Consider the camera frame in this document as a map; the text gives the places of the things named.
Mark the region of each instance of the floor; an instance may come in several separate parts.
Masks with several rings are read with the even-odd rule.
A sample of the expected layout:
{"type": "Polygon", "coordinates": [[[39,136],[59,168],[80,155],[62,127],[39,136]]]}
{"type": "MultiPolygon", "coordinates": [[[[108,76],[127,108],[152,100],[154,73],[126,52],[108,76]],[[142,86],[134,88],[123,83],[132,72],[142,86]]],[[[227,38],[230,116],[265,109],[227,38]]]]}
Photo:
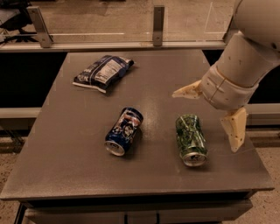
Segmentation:
{"type": "MultiPolygon", "coordinates": [[[[234,0],[57,0],[32,4],[40,7],[56,42],[150,41],[153,5],[165,6],[164,41],[195,41],[222,38],[234,0]]],[[[248,128],[247,134],[272,177],[275,190],[258,192],[251,198],[252,209],[235,221],[223,223],[277,224],[280,222],[280,127],[248,128]]],[[[11,149],[11,139],[0,136],[0,192],[18,158],[11,149]]],[[[13,223],[17,211],[17,202],[0,201],[0,223],[13,223]]]]}

